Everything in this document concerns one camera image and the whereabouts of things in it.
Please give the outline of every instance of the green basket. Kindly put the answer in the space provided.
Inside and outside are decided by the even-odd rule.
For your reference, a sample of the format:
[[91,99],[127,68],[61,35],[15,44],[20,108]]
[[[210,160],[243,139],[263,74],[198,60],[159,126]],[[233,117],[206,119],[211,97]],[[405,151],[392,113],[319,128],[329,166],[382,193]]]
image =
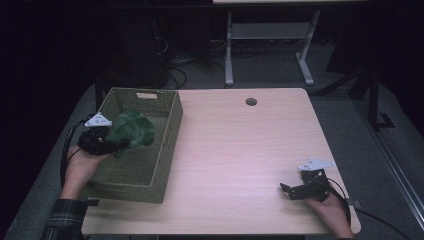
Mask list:
[[105,160],[85,195],[162,203],[183,115],[180,97],[177,91],[112,88],[99,112],[114,122],[126,110],[138,110],[153,123],[155,140]]

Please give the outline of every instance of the plaid sleeve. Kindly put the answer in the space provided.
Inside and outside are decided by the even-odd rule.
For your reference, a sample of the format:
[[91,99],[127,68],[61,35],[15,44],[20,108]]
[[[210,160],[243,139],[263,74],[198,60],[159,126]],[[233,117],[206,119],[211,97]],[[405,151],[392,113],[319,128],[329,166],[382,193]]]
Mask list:
[[42,240],[80,240],[87,203],[77,200],[58,199],[44,227]]

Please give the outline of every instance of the hand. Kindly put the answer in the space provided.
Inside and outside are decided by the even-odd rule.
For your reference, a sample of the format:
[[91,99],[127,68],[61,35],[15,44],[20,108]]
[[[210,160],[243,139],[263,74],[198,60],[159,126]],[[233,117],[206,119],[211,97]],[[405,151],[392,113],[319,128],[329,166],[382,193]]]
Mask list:
[[112,153],[96,156],[88,154],[77,146],[71,147],[68,151],[68,159],[70,159],[60,198],[79,200],[85,185],[94,176],[100,164],[110,156]]
[[304,202],[318,214],[335,238],[354,238],[343,205],[332,193],[329,192],[323,202],[312,198],[305,199]]

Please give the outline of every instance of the green cloth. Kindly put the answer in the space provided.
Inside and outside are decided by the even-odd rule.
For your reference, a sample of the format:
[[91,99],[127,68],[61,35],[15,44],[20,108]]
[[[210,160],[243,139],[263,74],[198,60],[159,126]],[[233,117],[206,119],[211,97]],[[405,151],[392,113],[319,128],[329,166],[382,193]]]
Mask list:
[[126,149],[151,145],[155,132],[153,123],[142,113],[136,110],[128,110],[118,116],[106,140],[110,142],[129,141],[127,148],[119,149],[115,153],[115,157],[119,158]]

